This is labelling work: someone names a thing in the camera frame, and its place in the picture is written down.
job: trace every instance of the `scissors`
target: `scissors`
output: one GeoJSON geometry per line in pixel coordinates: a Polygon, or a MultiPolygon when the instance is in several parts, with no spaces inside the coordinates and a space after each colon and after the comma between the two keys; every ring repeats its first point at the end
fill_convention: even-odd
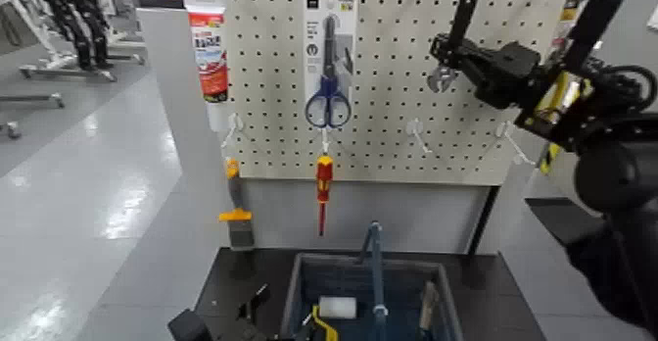
{"type": "Polygon", "coordinates": [[[352,116],[350,100],[341,92],[336,74],[336,22],[328,17],[324,22],[324,62],[320,89],[308,100],[305,107],[306,120],[315,127],[340,127],[352,116]]]}

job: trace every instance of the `white pegboard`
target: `white pegboard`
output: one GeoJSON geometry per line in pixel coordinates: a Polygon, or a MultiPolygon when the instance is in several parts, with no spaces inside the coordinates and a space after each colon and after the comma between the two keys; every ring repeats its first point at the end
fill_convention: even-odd
{"type": "MultiPolygon", "coordinates": [[[[479,0],[467,36],[491,48],[512,40],[545,53],[564,0],[479,0]]],[[[241,175],[314,178],[321,136],[304,117],[302,0],[226,0],[229,97],[245,123],[241,175]]],[[[460,76],[446,93],[425,77],[435,34],[456,0],[359,0],[352,119],[332,130],[337,180],[501,184],[513,148],[495,137],[516,115],[473,96],[460,76]],[[407,122],[424,124],[424,154],[407,122]]]]}

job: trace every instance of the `blue bin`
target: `blue bin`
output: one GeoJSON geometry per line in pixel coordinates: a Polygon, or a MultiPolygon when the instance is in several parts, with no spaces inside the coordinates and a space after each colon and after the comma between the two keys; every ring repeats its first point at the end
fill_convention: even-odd
{"type": "MultiPolygon", "coordinates": [[[[302,321],[318,304],[320,296],[349,296],[357,300],[357,319],[324,319],[336,328],[340,341],[375,341],[372,309],[373,272],[370,259],[359,263],[356,257],[298,254],[288,289],[281,327],[283,337],[293,337],[302,321]]],[[[441,264],[386,260],[382,263],[384,303],[388,340],[415,341],[427,280],[433,280],[439,301],[433,311],[434,341],[462,341],[459,320],[449,290],[446,270],[441,264]]]]}

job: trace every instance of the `caulk tube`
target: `caulk tube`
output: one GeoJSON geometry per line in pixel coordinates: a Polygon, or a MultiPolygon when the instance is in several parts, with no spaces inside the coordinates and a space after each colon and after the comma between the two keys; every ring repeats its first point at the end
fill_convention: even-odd
{"type": "Polygon", "coordinates": [[[192,47],[211,130],[223,138],[232,110],[228,102],[225,17],[222,0],[183,0],[190,18],[192,47]]]}

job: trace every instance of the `metal hook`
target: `metal hook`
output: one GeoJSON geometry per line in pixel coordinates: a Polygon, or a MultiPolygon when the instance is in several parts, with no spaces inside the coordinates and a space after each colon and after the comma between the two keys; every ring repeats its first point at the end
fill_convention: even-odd
{"type": "Polygon", "coordinates": [[[418,141],[418,144],[422,148],[423,153],[425,154],[434,153],[430,148],[428,148],[425,145],[425,142],[420,137],[421,132],[423,132],[423,122],[421,122],[419,119],[413,119],[412,121],[406,123],[406,134],[413,135],[416,138],[416,141],[418,141]]]}
{"type": "Polygon", "coordinates": [[[525,153],[523,153],[523,150],[521,150],[521,147],[512,139],[512,135],[510,134],[510,130],[512,129],[513,124],[512,122],[502,122],[501,124],[498,125],[498,127],[495,130],[495,136],[498,138],[505,137],[510,144],[512,144],[512,147],[516,151],[516,157],[514,157],[514,163],[517,165],[521,165],[521,163],[526,163],[528,165],[533,165],[536,166],[537,162],[531,160],[526,156],[525,153]]]}
{"type": "Polygon", "coordinates": [[[221,149],[224,149],[226,146],[228,146],[228,141],[231,140],[235,131],[242,131],[242,129],[245,128],[245,124],[242,122],[242,119],[240,119],[240,116],[238,116],[237,113],[233,113],[228,117],[228,127],[228,133],[226,134],[224,141],[221,142],[221,149]]]}
{"type": "Polygon", "coordinates": [[[331,143],[328,136],[329,131],[327,127],[322,127],[320,132],[322,132],[322,153],[329,154],[329,144],[331,143]]]}

